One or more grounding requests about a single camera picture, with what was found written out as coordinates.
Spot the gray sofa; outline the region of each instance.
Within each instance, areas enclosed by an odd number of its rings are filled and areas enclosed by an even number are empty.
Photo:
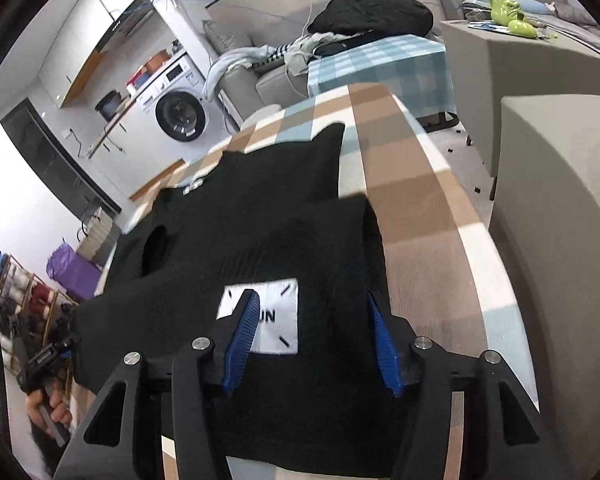
[[[525,323],[542,418],[589,480],[600,468],[600,96],[502,100],[490,233]]]
[[[442,36],[458,116],[493,177],[502,151],[504,96],[600,95],[600,56],[565,36],[533,41],[475,30],[464,20],[443,22]]]
[[[219,56],[232,48],[254,46],[245,33],[234,33],[213,20],[203,22],[206,38]],[[285,71],[283,60],[259,70],[238,68],[220,81],[222,89],[243,120],[262,107],[278,104],[287,108],[307,98],[307,76]]]

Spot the blue gripper pad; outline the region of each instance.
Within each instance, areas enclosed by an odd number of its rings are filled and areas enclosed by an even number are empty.
[[[258,321],[260,320],[260,297],[257,292],[252,291],[251,297],[244,309],[242,319],[235,330],[234,338],[231,339],[224,353],[224,376],[222,377],[222,389],[227,395],[240,385],[242,373],[247,364],[247,358],[251,351],[251,343],[256,335]]]
[[[371,294],[368,295],[367,301],[374,319],[376,360],[378,361],[378,368],[380,368],[384,386],[394,392],[394,397],[401,397],[404,391],[404,382],[400,373],[400,357]]]

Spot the table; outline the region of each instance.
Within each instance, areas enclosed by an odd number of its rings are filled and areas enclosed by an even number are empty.
[[[192,186],[218,164],[223,150],[249,153],[277,142],[310,140],[338,121],[345,125],[339,194],[365,193],[376,212],[392,312],[449,351],[477,356],[486,348],[497,350],[537,406],[525,329],[495,245],[442,154],[383,85],[343,86],[260,120],[153,186],[124,230],[151,211],[160,189]],[[103,272],[101,285],[105,280]],[[459,400],[454,397],[447,461],[456,475],[462,441]],[[173,442],[163,438],[163,449],[170,452]],[[235,478],[236,467],[245,479],[309,477],[241,459],[230,459],[230,466]]]
[[[309,63],[310,96],[361,82],[382,83],[418,118],[456,111],[445,46],[437,41],[393,36]]]

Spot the floor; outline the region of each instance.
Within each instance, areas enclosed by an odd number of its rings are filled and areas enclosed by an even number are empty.
[[[429,134],[429,139],[446,158],[478,212],[480,220],[488,227],[493,209],[493,202],[489,200],[493,179],[484,167],[475,146],[466,145],[466,136],[464,127],[458,124],[453,128]]]

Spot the kitchen counter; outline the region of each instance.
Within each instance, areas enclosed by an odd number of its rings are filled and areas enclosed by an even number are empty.
[[[131,96],[129,99],[127,99],[123,103],[122,108],[120,108],[120,111],[104,127],[104,131],[100,135],[100,137],[98,138],[98,140],[96,140],[96,142],[94,142],[89,147],[89,151],[87,152],[87,158],[93,157],[93,154],[96,152],[96,150],[102,145],[102,143],[107,139],[107,137],[109,137],[109,134],[111,133],[111,131],[113,130],[113,128],[115,128],[118,125],[118,123],[120,122],[120,120],[122,119],[122,117],[124,117],[126,115],[126,113],[130,110],[130,108],[136,103],[136,100],[142,95],[142,92],[144,90],[146,90],[149,87],[149,85],[151,85],[151,83],[153,83],[158,78],[158,76],[160,76],[160,74],[162,74],[165,70],[167,70],[171,65],[173,65],[174,63],[176,63],[176,61],[179,60],[186,53],[187,52],[185,50],[181,50],[175,56],[172,56],[168,61],[166,61],[160,67],[159,70],[157,70],[156,72],[154,72],[151,75],[151,77],[147,80],[147,82],[145,82],[138,89],[138,92],[136,92],[133,96]]]

